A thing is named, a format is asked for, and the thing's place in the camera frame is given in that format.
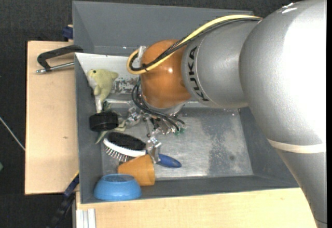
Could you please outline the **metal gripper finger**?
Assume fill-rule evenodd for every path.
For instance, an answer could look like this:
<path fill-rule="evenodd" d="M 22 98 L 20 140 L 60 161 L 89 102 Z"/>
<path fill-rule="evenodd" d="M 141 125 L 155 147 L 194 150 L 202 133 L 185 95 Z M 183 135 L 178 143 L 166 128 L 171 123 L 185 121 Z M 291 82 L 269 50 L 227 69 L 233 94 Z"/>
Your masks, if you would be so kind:
<path fill-rule="evenodd" d="M 155 164 L 160 161 L 159 152 L 161 149 L 161 145 L 162 143 L 158 141 L 155 137 L 151 137 L 146 142 L 146 151 L 150 155 Z"/>
<path fill-rule="evenodd" d="M 126 117 L 120 118 L 119 127 L 120 128 L 133 127 L 133 126 L 137 125 L 141 119 L 142 119 L 142 116 L 136 108 L 129 108 L 127 111 Z"/>

